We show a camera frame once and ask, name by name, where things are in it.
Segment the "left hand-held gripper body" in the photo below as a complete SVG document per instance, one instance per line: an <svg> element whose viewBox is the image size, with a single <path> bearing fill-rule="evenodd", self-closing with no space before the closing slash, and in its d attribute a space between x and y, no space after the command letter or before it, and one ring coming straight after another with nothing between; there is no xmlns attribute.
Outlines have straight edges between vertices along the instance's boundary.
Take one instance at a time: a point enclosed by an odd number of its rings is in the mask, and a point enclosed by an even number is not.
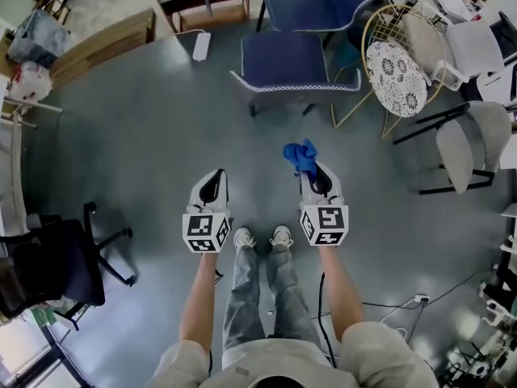
<svg viewBox="0 0 517 388"><path fill-rule="evenodd" d="M200 189L215 171L224 171L216 200L201 200ZM183 215L183 241L192 253L219 253L230 231L228 179L224 169L207 173L191 190Z"/></svg>

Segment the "blue cloth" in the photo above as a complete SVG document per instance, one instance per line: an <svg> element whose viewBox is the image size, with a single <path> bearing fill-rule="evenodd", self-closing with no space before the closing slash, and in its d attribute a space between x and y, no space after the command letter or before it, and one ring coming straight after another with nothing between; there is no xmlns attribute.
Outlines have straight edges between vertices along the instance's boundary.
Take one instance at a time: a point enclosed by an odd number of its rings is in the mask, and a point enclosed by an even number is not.
<svg viewBox="0 0 517 388"><path fill-rule="evenodd" d="M309 139L305 138L301 144L287 144L283 148L283 156L295 167L297 175L306 173L310 179L316 177L317 150Z"/></svg>

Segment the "person's right forearm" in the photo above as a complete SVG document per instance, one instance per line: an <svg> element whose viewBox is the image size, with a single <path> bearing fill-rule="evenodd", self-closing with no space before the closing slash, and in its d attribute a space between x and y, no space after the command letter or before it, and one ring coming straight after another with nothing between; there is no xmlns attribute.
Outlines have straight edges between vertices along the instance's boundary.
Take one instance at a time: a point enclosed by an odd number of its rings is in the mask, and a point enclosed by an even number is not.
<svg viewBox="0 0 517 388"><path fill-rule="evenodd" d="M337 248L320 246L318 250L326 277L330 317L335 337L340 341L349 327L365 320L364 308Z"/></svg>

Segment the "person's left forearm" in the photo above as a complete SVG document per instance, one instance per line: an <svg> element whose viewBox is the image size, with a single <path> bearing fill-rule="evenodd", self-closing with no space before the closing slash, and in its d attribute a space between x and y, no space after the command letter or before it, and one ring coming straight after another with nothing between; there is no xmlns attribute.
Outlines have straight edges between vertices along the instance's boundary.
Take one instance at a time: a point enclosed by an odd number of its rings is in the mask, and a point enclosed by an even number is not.
<svg viewBox="0 0 517 388"><path fill-rule="evenodd" d="M179 339L198 343L205 352L212 345L217 253L204 253L192 283L179 326Z"/></svg>

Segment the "person's white shoe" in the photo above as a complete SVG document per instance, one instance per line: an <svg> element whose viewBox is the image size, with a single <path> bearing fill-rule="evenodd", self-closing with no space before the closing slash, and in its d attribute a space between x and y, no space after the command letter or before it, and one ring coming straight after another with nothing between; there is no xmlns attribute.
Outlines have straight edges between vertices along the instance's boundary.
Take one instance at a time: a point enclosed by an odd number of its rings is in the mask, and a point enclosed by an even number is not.
<svg viewBox="0 0 517 388"><path fill-rule="evenodd" d="M240 227L235 231L233 243L236 251L253 249L256 245L253 234L246 227Z"/></svg>
<svg viewBox="0 0 517 388"><path fill-rule="evenodd" d="M291 231L285 225L279 225L275 228L270 244L273 247L282 246L289 248L293 244Z"/></svg>

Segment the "person's right white shoe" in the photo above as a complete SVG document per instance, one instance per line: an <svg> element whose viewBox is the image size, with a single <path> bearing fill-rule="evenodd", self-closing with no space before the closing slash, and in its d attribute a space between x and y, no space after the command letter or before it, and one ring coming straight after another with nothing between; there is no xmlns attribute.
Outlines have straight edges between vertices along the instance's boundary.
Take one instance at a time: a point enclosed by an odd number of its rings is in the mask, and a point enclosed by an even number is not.
<svg viewBox="0 0 517 388"><path fill-rule="evenodd" d="M282 246L289 248L293 244L291 231L285 225L279 225L275 228L270 244L273 247Z"/></svg>

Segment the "person's left leg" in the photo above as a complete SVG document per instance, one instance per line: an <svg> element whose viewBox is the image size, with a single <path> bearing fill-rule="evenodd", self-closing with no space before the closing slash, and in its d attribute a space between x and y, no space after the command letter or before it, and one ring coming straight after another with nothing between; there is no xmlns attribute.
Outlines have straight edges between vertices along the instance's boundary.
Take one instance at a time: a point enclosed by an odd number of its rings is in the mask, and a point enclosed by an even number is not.
<svg viewBox="0 0 517 388"><path fill-rule="evenodd" d="M237 249L233 288L225 310L223 322L223 351L238 345L265 338L259 317L260 258L253 247Z"/></svg>

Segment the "person's leg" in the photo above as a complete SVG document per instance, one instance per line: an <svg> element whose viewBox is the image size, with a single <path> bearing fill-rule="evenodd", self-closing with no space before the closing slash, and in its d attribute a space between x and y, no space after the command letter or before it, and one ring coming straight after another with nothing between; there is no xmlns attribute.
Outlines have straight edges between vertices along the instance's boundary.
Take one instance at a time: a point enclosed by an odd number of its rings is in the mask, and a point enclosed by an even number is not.
<svg viewBox="0 0 517 388"><path fill-rule="evenodd" d="M320 338L298 284L290 249L284 244L273 245L265 266L275 303L273 336L309 342L320 348Z"/></svg>
<svg viewBox="0 0 517 388"><path fill-rule="evenodd" d="M259 317L260 258L253 247L237 249L233 288L225 310L223 322L223 351L238 345L265 338Z"/></svg>

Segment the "person's right leg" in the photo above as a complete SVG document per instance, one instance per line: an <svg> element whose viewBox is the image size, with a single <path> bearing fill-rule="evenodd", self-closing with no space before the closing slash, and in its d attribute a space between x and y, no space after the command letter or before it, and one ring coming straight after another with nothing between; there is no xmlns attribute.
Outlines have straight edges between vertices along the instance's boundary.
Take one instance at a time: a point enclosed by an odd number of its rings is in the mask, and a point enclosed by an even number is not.
<svg viewBox="0 0 517 388"><path fill-rule="evenodd" d="M265 266L275 303L273 336L309 342L320 348L320 338L298 284L290 249L284 244L273 245Z"/></svg>

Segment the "floral round cushion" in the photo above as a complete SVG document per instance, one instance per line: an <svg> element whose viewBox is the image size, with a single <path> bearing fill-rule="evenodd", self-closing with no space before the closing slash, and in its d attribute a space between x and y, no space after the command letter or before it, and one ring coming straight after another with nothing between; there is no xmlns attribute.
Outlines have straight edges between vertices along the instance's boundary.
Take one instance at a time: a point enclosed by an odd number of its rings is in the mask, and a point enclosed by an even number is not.
<svg viewBox="0 0 517 388"><path fill-rule="evenodd" d="M365 55L368 80L380 104L401 118L417 115L427 101L427 83L400 45L375 41Z"/></svg>

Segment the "person's beige sweatshirt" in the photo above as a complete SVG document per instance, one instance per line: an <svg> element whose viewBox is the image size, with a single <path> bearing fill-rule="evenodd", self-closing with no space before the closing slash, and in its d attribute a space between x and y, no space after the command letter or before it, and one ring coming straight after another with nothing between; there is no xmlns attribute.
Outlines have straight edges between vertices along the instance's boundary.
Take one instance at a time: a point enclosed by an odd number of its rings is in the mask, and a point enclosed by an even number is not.
<svg viewBox="0 0 517 388"><path fill-rule="evenodd" d="M439 388L427 363L401 335L378 322L347 328L338 366L315 344L297 339L257 339L228 349L223 369L208 373L208 357L193 341L172 345L145 388Z"/></svg>

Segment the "long white power strip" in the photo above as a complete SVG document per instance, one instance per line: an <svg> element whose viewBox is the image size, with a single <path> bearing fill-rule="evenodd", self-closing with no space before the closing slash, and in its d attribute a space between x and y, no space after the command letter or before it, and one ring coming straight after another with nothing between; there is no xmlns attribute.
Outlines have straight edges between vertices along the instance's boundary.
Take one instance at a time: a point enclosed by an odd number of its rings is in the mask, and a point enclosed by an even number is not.
<svg viewBox="0 0 517 388"><path fill-rule="evenodd" d="M195 47L192 58L194 61L204 61L208 56L208 48L210 45L211 34L208 32L201 32L196 37Z"/></svg>

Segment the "black office chair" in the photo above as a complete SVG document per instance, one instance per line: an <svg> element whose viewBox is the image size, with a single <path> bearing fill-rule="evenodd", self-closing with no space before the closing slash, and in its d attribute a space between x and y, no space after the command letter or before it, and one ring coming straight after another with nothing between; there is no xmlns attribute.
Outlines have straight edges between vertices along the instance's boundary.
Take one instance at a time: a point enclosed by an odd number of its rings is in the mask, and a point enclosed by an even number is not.
<svg viewBox="0 0 517 388"><path fill-rule="evenodd" d="M84 204L83 221L35 213L35 225L28 232L0 235L0 250L6 252L0 256L0 323L64 298L72 306L65 312L54 310L54 318L71 331L78 331L77 313L105 303L103 269L123 285L136 283L136 276L122 277L101 255L101 250L115 240L131 238L132 229L124 228L97 243L91 227L96 209L93 202Z"/></svg>

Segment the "navy shell chair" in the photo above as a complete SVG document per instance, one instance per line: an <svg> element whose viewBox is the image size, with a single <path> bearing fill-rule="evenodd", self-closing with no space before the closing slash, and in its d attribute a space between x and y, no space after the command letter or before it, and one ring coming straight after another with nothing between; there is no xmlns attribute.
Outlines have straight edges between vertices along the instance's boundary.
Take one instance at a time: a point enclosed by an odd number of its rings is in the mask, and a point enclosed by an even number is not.
<svg viewBox="0 0 517 388"><path fill-rule="evenodd" d="M374 0L263 0L256 31L269 14L277 32L325 32L328 44L335 32L348 29L368 4Z"/></svg>

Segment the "grey chair with black frame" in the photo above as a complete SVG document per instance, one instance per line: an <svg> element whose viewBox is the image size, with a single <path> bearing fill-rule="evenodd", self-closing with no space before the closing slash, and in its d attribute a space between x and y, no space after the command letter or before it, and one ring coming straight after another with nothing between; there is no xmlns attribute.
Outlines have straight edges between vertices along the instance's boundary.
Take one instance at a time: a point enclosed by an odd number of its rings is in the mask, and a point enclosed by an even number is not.
<svg viewBox="0 0 517 388"><path fill-rule="evenodd" d="M477 125L484 148L484 167L474 167L471 145L458 120L469 116ZM512 126L508 110L500 103L469 101L444 112L417 120L429 125L393 141L401 144L431 130L435 131L441 163L449 183L446 188L424 189L419 195L434 195L447 192L462 194L468 190L487 188L492 185L499 168L500 158L511 139Z"/></svg>

